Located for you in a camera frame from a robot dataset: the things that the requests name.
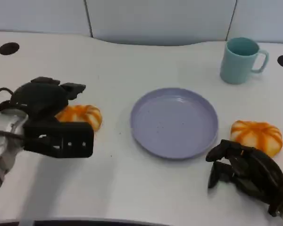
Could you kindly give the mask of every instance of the white wall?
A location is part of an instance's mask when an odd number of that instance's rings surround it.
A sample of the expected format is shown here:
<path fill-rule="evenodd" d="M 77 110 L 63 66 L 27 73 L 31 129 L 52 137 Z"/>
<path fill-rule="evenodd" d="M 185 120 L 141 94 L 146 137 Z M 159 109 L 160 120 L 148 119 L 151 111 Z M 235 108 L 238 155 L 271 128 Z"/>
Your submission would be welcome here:
<path fill-rule="evenodd" d="M 184 45 L 225 40 L 235 0 L 87 0 L 95 38 Z"/>
<path fill-rule="evenodd" d="M 283 42 L 283 0 L 238 0 L 229 39 Z"/>
<path fill-rule="evenodd" d="M 225 40 L 236 0 L 87 0 L 95 38 L 184 45 Z M 90 36 L 84 0 L 0 0 L 0 30 Z M 237 0 L 228 38 L 283 42 L 283 0 Z"/>
<path fill-rule="evenodd" d="M 0 0 L 0 30 L 90 36 L 83 0 Z"/>

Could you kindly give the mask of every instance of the purple plate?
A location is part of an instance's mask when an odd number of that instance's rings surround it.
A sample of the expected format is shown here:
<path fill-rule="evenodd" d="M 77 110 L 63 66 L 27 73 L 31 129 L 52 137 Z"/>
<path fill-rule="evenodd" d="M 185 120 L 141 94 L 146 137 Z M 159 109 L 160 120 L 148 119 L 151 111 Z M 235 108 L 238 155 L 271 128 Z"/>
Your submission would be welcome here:
<path fill-rule="evenodd" d="M 163 158 L 186 159 L 209 149 L 218 131 L 213 106 L 202 96 L 179 88 L 157 89 L 131 111 L 133 137 Z"/>

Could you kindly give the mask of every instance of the toy pumpkin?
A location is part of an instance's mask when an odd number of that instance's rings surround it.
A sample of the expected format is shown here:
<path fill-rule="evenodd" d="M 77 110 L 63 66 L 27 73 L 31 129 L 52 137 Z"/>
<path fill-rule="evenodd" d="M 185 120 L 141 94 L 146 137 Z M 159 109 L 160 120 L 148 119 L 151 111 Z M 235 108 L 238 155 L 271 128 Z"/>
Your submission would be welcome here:
<path fill-rule="evenodd" d="M 56 115 L 56 118 L 60 122 L 85 121 L 94 131 L 98 131 L 102 123 L 100 110 L 92 105 L 67 106 Z"/>
<path fill-rule="evenodd" d="M 236 121 L 232 125 L 231 140 L 244 146 L 255 147 L 270 157 L 279 153 L 283 146 L 279 129 L 266 122 Z"/>

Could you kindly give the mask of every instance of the mug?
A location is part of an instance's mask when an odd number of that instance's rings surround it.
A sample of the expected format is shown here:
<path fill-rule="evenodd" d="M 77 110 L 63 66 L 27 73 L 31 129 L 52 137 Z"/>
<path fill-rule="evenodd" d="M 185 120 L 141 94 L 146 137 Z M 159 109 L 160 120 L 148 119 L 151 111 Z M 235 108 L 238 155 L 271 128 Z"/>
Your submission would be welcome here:
<path fill-rule="evenodd" d="M 261 68 L 252 69 L 259 53 L 265 55 Z M 246 82 L 250 73 L 261 73 L 269 60 L 268 52 L 260 49 L 259 45 L 248 38 L 234 38 L 225 45 L 220 77 L 223 81 L 231 84 Z"/>

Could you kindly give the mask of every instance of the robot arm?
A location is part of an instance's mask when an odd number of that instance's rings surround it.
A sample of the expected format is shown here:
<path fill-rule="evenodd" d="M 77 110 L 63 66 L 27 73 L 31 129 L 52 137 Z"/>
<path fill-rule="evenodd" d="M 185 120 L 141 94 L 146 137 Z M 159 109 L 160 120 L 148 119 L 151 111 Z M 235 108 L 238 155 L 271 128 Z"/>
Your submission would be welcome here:
<path fill-rule="evenodd" d="M 88 158 L 93 129 L 86 122 L 59 122 L 55 115 L 85 89 L 85 85 L 39 77 L 19 87 L 0 103 L 0 186 L 22 149 L 54 158 Z"/>
<path fill-rule="evenodd" d="M 230 164 L 219 162 L 222 158 Z M 243 193 L 269 205 L 268 213 L 283 219 L 283 173 L 268 155 L 253 147 L 221 140 L 206 157 L 214 162 L 208 188 L 215 187 L 219 180 L 232 182 Z"/>

